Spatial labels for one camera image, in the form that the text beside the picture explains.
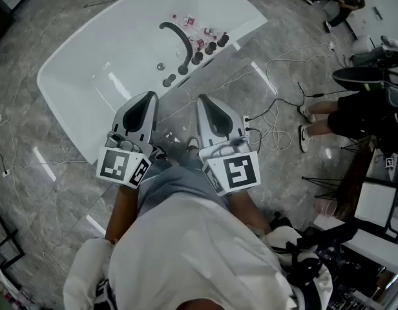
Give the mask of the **pink bucket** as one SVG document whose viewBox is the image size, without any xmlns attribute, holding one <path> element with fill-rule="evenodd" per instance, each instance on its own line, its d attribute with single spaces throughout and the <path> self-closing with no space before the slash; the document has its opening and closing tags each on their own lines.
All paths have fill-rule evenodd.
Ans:
<svg viewBox="0 0 398 310">
<path fill-rule="evenodd" d="M 317 198 L 315 201 L 315 209 L 319 214 L 325 216 L 333 216 L 337 210 L 337 200 Z"/>
</svg>

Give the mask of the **white bathtub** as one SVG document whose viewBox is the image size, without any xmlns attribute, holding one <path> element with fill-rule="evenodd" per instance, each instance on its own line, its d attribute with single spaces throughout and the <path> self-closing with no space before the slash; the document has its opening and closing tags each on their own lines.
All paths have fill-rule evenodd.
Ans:
<svg viewBox="0 0 398 310">
<path fill-rule="evenodd" d="M 170 29 L 173 14 L 191 15 L 227 32 L 229 41 L 188 73 L 182 40 Z M 43 64 L 37 85 L 67 136 L 94 163 L 116 111 L 146 91 L 168 92 L 164 79 L 175 74 L 173 90 L 195 87 L 226 66 L 267 22 L 248 0 L 119 0 L 72 34 Z M 164 70 L 157 64 L 163 63 Z"/>
</svg>

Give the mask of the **brown wooden table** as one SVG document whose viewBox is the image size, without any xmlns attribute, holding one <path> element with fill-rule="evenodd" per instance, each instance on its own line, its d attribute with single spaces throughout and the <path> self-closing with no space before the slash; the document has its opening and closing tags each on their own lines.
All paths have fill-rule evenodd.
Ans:
<svg viewBox="0 0 398 310">
<path fill-rule="evenodd" d="M 350 166 L 334 192 L 337 201 L 337 209 L 334 217 L 341 221 L 347 221 L 354 217 L 362 184 L 372 162 L 373 151 L 367 149 L 354 155 Z"/>
</svg>

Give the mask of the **black and white bag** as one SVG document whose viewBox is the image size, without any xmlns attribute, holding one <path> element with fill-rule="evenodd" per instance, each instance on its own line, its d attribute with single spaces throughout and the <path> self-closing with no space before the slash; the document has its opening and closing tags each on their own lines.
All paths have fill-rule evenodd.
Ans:
<svg viewBox="0 0 398 310">
<path fill-rule="evenodd" d="M 271 233 L 266 240 L 278 256 L 291 286 L 292 298 L 297 304 L 293 310 L 327 310 L 333 282 L 328 268 L 315 253 L 317 247 L 298 247 L 297 241 L 302 236 L 278 211 L 274 213 L 270 227 Z"/>
</svg>

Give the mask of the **black curved faucet spout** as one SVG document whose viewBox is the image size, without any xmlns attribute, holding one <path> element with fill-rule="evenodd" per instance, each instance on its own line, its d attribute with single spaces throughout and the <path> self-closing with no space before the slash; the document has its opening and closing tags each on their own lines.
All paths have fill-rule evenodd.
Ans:
<svg viewBox="0 0 398 310">
<path fill-rule="evenodd" d="M 163 22 L 159 25 L 159 29 L 163 30 L 164 28 L 168 28 L 172 30 L 181 40 L 186 49 L 186 57 L 183 63 L 178 67 L 178 73 L 182 76 L 186 75 L 189 71 L 188 66 L 193 57 L 193 48 L 190 44 L 190 40 L 185 34 L 185 32 L 176 24 L 170 22 Z"/>
</svg>

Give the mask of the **black metal frame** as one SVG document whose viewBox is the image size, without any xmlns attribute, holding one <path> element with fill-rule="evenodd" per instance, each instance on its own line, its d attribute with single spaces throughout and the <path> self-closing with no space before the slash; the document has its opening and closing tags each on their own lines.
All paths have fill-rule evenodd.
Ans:
<svg viewBox="0 0 398 310">
<path fill-rule="evenodd" d="M 25 256 L 25 252 L 18 242 L 19 230 L 10 229 L 0 215 L 0 270 L 8 268 Z"/>
</svg>

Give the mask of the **person's right forearm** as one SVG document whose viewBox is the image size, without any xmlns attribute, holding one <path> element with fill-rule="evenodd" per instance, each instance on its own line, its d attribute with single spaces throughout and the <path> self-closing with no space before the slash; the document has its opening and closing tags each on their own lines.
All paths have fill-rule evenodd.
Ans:
<svg viewBox="0 0 398 310">
<path fill-rule="evenodd" d="M 256 231 L 262 231 L 264 236 L 272 231 L 268 221 L 263 217 L 246 190 L 231 193 L 227 199 L 231 214 L 243 224 Z"/>
</svg>

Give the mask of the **person's left shoe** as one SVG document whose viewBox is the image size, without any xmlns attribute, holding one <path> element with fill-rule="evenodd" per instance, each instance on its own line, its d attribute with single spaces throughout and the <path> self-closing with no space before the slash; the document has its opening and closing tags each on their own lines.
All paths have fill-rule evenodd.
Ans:
<svg viewBox="0 0 398 310">
<path fill-rule="evenodd" d="M 149 159 L 151 161 L 167 160 L 167 153 L 161 145 L 154 146 L 152 149 L 151 155 L 149 156 Z"/>
</svg>

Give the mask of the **person's white shirt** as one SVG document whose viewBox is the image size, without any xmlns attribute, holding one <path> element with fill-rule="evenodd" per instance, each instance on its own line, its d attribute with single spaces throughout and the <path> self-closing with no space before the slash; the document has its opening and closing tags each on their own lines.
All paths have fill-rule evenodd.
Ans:
<svg viewBox="0 0 398 310">
<path fill-rule="evenodd" d="M 63 288 L 65 310 L 176 310 L 207 299 L 223 310 L 297 310 L 287 281 L 288 226 L 259 237 L 211 200 L 175 193 L 117 243 L 87 240 Z"/>
</svg>

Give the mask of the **person's grey shorts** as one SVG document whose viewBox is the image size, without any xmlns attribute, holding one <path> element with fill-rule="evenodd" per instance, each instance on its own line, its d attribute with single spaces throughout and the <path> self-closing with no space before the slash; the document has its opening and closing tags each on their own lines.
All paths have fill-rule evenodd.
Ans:
<svg viewBox="0 0 398 310">
<path fill-rule="evenodd" d="M 202 171 L 198 149 L 188 149 L 176 165 L 155 159 L 138 187 L 138 215 L 141 216 L 177 192 L 211 200 L 228 208 L 226 197 L 218 196 Z"/>
</svg>

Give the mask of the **white box with black frame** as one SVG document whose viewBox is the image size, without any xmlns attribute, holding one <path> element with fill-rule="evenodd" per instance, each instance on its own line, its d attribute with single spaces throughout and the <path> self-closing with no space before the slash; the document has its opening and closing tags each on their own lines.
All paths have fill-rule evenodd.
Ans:
<svg viewBox="0 0 398 310">
<path fill-rule="evenodd" d="M 385 232 L 392 219 L 397 195 L 398 185 L 364 181 L 354 218 L 371 225 L 370 228 Z"/>
</svg>

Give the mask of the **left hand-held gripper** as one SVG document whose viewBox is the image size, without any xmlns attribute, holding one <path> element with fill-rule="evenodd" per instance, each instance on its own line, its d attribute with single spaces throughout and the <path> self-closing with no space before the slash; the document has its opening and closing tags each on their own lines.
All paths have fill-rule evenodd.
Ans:
<svg viewBox="0 0 398 310">
<path fill-rule="evenodd" d="M 158 95 L 144 92 L 117 111 L 105 145 L 99 150 L 96 177 L 137 189 L 151 166 Z"/>
</svg>

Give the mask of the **black office chair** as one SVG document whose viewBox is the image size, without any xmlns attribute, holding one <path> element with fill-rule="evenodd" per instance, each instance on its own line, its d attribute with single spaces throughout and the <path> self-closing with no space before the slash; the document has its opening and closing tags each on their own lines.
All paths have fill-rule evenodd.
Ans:
<svg viewBox="0 0 398 310">
<path fill-rule="evenodd" d="M 350 91 L 384 89 L 386 101 L 398 109 L 398 73 L 377 67 L 347 67 L 332 74 L 333 80 Z"/>
</svg>

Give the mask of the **group of small red-label bottles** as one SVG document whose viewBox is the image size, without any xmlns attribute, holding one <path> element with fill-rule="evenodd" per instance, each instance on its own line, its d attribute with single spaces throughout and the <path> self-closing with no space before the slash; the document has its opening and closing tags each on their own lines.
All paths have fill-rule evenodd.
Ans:
<svg viewBox="0 0 398 310">
<path fill-rule="evenodd" d="M 187 35 L 194 52 L 203 50 L 210 42 L 217 42 L 227 32 L 214 26 L 205 26 L 197 18 L 187 14 L 173 14 L 172 22 Z"/>
</svg>

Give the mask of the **person's left forearm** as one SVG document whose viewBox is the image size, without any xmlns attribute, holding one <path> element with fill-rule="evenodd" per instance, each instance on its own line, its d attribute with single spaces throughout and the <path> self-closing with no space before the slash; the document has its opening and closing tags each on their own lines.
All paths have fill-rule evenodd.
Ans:
<svg viewBox="0 0 398 310">
<path fill-rule="evenodd" d="M 135 222 L 138 212 L 138 189 L 120 186 L 107 225 L 105 239 L 115 244 Z"/>
</svg>

